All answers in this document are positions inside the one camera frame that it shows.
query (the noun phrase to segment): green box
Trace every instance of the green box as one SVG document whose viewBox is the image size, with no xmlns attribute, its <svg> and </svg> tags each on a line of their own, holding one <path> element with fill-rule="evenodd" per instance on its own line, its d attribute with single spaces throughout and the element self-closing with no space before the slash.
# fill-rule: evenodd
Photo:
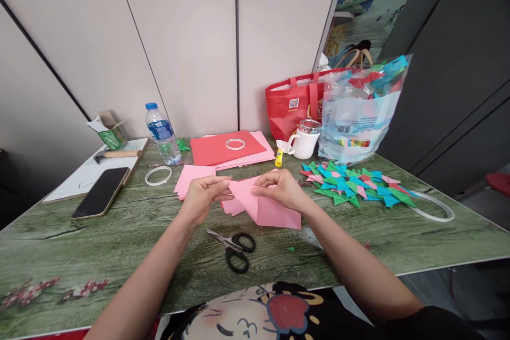
<svg viewBox="0 0 510 340">
<path fill-rule="evenodd" d="M 93 121 L 87 122 L 87 125 L 96 131 L 110 150 L 114 151 L 122 149 L 128 142 L 119 128 L 123 122 L 116 122 L 109 110 L 103 110 Z"/>
</svg>

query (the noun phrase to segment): hand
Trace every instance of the hand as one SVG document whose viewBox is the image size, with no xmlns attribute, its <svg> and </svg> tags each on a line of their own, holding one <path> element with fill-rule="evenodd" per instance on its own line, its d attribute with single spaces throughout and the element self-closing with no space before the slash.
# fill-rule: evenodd
<svg viewBox="0 0 510 340">
<path fill-rule="evenodd" d="M 301 214 L 313 204 L 311 198 L 305 194 L 287 169 L 266 173 L 258 178 L 254 185 L 260 187 L 253 189 L 253 195 L 272 198 L 281 205 Z M 276 185 L 276 187 L 268 189 L 267 186 L 271 185 Z"/>
<path fill-rule="evenodd" d="M 178 216 L 191 224 L 201 225 L 209 213 L 211 203 L 234 199 L 226 181 L 231 179 L 232 177 L 209 176 L 191 181 Z"/>
</svg>

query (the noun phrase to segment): scissors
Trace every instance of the scissors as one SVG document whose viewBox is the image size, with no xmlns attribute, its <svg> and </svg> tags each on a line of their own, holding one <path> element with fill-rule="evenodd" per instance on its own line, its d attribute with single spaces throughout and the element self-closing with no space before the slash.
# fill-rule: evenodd
<svg viewBox="0 0 510 340">
<path fill-rule="evenodd" d="M 235 234 L 234 236 L 232 236 L 230 238 L 226 238 L 223 235 L 220 235 L 220 234 L 218 234 L 217 232 L 214 232 L 211 229 L 207 229 L 207 233 L 209 235 L 214 236 L 217 240 L 222 242 L 223 245 L 225 246 L 225 248 L 226 248 L 225 256 L 227 258 L 228 266 L 232 269 L 232 271 L 237 272 L 239 274 L 242 274 L 242 273 L 248 271 L 248 267 L 250 266 L 250 262 L 248 262 L 248 259 L 246 258 L 246 256 L 244 256 L 244 254 L 242 252 L 238 251 L 238 250 L 241 249 L 242 251 L 247 251 L 247 252 L 255 251 L 255 240 L 251 237 L 251 235 L 249 235 L 247 233 L 239 233 L 239 234 Z M 244 237 L 246 237 L 246 238 L 248 238 L 250 240 L 250 242 L 252 244 L 251 247 L 247 247 L 247 246 L 245 246 L 244 244 L 242 244 L 239 241 L 239 239 L 242 236 L 244 236 Z M 232 261 L 231 261 L 232 256 L 237 256 L 238 258 L 243 260 L 244 261 L 244 267 L 243 268 L 237 268 L 235 265 L 233 265 Z"/>
</svg>

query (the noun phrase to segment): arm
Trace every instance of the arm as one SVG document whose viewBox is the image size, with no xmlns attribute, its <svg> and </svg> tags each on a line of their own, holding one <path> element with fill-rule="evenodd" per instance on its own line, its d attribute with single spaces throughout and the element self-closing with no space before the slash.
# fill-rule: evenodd
<svg viewBox="0 0 510 340">
<path fill-rule="evenodd" d="M 277 186 L 268 189 L 272 184 Z M 254 195 L 273 198 L 304 217 L 349 295 L 374 324 L 408 317 L 423 308 L 388 268 L 304 193 L 288 170 L 266 173 L 255 186 L 261 187 L 253 190 Z"/>
<path fill-rule="evenodd" d="M 168 285 L 191 235 L 203 223 L 213 201 L 231 200 L 231 177 L 206 177 L 190 183 L 184 204 L 149 252 L 101 313 L 85 339 L 141 339 L 159 311 Z"/>
</svg>

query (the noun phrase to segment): qr code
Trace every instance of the qr code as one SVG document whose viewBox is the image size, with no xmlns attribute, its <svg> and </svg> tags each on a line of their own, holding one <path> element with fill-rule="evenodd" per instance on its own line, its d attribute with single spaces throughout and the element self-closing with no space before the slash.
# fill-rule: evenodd
<svg viewBox="0 0 510 340">
<path fill-rule="evenodd" d="M 288 108 L 292 109 L 292 108 L 298 107 L 298 105 L 299 105 L 299 98 L 294 98 L 293 100 L 291 100 L 289 102 Z"/>
<path fill-rule="evenodd" d="M 337 130 L 339 133 L 349 134 L 351 132 L 351 125 L 338 125 Z"/>
</svg>

